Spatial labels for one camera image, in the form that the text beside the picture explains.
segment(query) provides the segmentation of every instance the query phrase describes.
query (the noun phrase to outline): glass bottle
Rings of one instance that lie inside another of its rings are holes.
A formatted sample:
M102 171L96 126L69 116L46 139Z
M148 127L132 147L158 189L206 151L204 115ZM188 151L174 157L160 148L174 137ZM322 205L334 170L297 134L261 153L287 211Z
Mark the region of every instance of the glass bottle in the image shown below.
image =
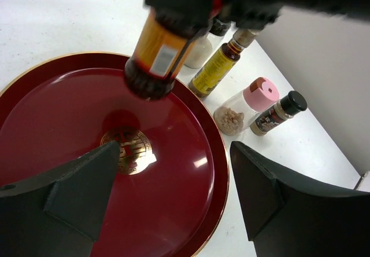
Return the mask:
M171 92L194 41L209 28L190 27L151 9L132 57L126 62L127 87L146 100L159 100Z
M288 95L261 113L250 125L250 129L256 135L265 135L306 109L306 99L299 92L290 91Z
M275 85L266 78L257 78L218 107L213 115L214 121L224 134L240 134L260 112L278 99L279 92Z
M191 79L189 88L199 98L208 96L223 77L238 62L241 52L248 47L260 31L238 29L228 43L224 43Z
M212 28L205 36L195 41L195 45L186 58L184 65L192 69L202 67L215 48L222 42L230 26L230 22L223 22L217 16L213 18Z

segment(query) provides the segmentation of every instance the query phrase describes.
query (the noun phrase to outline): white table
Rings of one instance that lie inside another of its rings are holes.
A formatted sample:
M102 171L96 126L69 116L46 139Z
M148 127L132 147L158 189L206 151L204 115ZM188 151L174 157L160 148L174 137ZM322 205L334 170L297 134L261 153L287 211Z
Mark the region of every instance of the white table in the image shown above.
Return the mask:
M0 89L27 68L55 56L83 51L131 54L147 10L142 0L0 0ZM187 83L195 70L183 68ZM213 112L259 76L284 96L291 86L257 42L253 42L217 89L205 100ZM353 189L359 174L310 111L300 113L263 138L247 130L237 138L266 157L302 174ZM222 220L199 257L255 256L247 241L232 171Z

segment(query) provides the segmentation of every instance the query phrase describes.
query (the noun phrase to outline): amber bottle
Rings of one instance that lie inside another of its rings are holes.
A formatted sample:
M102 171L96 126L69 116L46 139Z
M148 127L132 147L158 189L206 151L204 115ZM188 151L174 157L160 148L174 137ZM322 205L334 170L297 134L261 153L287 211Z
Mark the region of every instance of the amber bottle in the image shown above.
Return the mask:
M228 43L224 43L211 56L189 83L199 98L208 96L238 62L241 52L256 38L259 31L238 29Z
M145 100L165 97L171 92L194 41L208 29L186 26L152 9L125 65L127 87Z

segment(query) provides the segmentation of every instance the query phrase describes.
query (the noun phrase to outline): round tray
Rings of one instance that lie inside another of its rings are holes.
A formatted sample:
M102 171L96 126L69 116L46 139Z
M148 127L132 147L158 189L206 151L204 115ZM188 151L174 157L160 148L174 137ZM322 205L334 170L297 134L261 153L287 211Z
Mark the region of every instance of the round tray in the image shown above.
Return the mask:
M214 232L227 198L222 137L180 82L160 101L132 95L122 77L127 59L59 57L3 90L0 186L116 140L119 171L91 256L193 256Z

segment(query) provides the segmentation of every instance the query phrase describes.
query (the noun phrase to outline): pink lid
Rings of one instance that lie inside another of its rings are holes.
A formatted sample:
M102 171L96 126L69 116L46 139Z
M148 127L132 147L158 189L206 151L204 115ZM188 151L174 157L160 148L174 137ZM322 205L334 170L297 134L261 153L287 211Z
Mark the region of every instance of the pink lid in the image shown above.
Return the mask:
M267 78L258 78L243 91L247 104L255 111L262 112L279 99L276 86Z

